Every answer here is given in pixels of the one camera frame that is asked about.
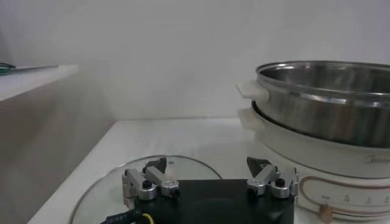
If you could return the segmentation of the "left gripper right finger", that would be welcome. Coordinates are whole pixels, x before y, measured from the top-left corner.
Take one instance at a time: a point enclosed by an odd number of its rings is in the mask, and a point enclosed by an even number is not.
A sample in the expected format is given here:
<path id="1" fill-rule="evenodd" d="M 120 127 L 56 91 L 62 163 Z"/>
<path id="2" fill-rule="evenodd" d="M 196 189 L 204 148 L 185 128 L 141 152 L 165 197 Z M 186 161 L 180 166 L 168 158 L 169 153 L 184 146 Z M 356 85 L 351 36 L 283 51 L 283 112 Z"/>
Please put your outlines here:
<path id="1" fill-rule="evenodd" d="M 299 176 L 293 167 L 280 169 L 266 159 L 246 158 L 247 166 L 252 174 L 246 182 L 249 192 L 254 196 L 263 196 L 269 189 L 274 198 L 286 199 L 299 194 Z"/>

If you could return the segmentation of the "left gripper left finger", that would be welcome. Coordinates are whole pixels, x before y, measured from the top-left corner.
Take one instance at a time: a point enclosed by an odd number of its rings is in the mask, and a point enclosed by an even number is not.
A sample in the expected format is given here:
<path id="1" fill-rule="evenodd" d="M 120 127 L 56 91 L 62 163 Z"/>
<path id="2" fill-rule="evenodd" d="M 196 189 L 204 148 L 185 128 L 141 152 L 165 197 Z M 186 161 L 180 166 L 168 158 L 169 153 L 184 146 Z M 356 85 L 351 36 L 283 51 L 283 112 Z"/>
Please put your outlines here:
<path id="1" fill-rule="evenodd" d="M 164 156 L 147 162 L 141 171 L 126 169 L 122 174 L 124 200 L 139 198 L 142 201 L 151 201 L 157 197 L 157 192 L 160 192 L 163 197 L 178 198 L 179 181 L 165 175 L 167 165 L 168 161 Z"/>

